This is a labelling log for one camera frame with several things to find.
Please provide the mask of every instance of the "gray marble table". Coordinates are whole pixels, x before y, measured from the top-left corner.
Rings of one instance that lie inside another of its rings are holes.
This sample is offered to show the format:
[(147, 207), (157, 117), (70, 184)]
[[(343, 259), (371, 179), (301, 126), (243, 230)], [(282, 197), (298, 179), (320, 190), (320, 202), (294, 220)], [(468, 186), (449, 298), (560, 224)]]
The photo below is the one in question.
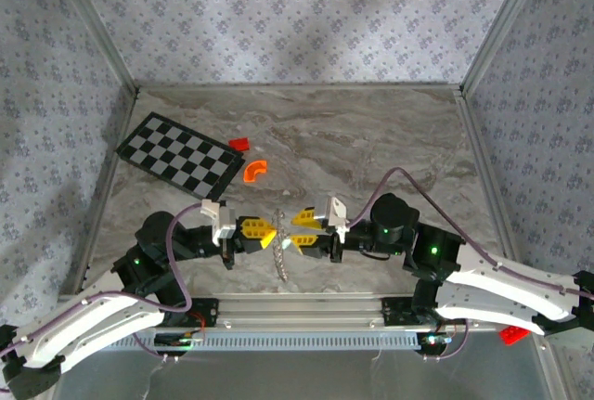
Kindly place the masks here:
[[(267, 174), (244, 184), (238, 174), (223, 199), (237, 214), (268, 219), (276, 208), (286, 224), (301, 209), (328, 194), (356, 215), (383, 174), (408, 170), (429, 194), (488, 250), (497, 249), (469, 143), (452, 93), (429, 89), (370, 88), (307, 90), (141, 91), (132, 131), (155, 111), (225, 142), (247, 136), (247, 162), (268, 161)], [(447, 227), (402, 176), (388, 189), (421, 211), (424, 222)], [(92, 280), (134, 245), (134, 233), (151, 213), (177, 213), (195, 200), (119, 161), (87, 273)], [(207, 222), (197, 213), (186, 226)], [(238, 255), (234, 270), (217, 258), (183, 262), (193, 295), (246, 292), (403, 293), (416, 279), (401, 269), (403, 257), (387, 263), (346, 253), (343, 264), (285, 252), (289, 281), (282, 282), (272, 252)]]

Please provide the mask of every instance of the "wall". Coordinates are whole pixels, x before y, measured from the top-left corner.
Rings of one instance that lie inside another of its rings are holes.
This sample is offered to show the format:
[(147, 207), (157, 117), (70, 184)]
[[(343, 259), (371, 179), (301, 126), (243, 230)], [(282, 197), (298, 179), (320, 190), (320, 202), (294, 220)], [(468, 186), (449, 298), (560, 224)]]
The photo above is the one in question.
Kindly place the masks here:
[(142, 83), (459, 83), (503, 0), (93, 0)]
[(471, 98), (525, 261), (560, 273), (594, 271), (593, 55), (594, 0), (528, 0)]
[(0, 0), (0, 323), (54, 307), (126, 102), (70, 0)]

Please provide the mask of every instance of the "checkerboard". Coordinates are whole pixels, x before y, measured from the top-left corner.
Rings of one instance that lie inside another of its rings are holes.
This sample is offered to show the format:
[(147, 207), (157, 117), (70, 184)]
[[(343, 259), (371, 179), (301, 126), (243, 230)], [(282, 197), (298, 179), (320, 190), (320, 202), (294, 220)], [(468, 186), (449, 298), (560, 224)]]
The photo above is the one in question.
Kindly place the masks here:
[(120, 158), (199, 199), (217, 200), (243, 154), (155, 112), (118, 147)]

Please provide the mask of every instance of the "red block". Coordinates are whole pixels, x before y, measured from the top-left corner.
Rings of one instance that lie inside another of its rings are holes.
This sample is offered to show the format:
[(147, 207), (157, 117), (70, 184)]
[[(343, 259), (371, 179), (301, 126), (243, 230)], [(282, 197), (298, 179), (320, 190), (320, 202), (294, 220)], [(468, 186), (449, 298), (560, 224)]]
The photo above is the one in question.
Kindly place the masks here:
[(506, 346), (511, 346), (522, 338), (527, 337), (529, 333), (530, 330), (509, 326), (499, 332), (499, 337), (501, 337), (501, 340), (503, 340)]
[(247, 151), (250, 149), (250, 142), (248, 141), (248, 137), (234, 138), (233, 140), (229, 140), (229, 146), (235, 151)]

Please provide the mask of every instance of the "silver chain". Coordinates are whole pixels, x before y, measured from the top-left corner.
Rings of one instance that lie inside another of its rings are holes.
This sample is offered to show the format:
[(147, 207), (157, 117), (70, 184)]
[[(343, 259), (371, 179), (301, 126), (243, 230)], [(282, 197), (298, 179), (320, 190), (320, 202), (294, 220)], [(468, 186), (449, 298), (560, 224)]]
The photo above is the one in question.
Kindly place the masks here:
[(275, 258), (275, 266), (277, 267), (278, 277), (283, 282), (289, 280), (289, 274), (285, 268), (285, 255), (282, 248), (283, 241), (287, 238), (287, 232), (282, 225), (282, 220), (285, 218), (285, 213), (280, 209), (276, 209), (272, 215), (272, 225), (277, 230), (277, 235), (272, 242), (272, 255)]

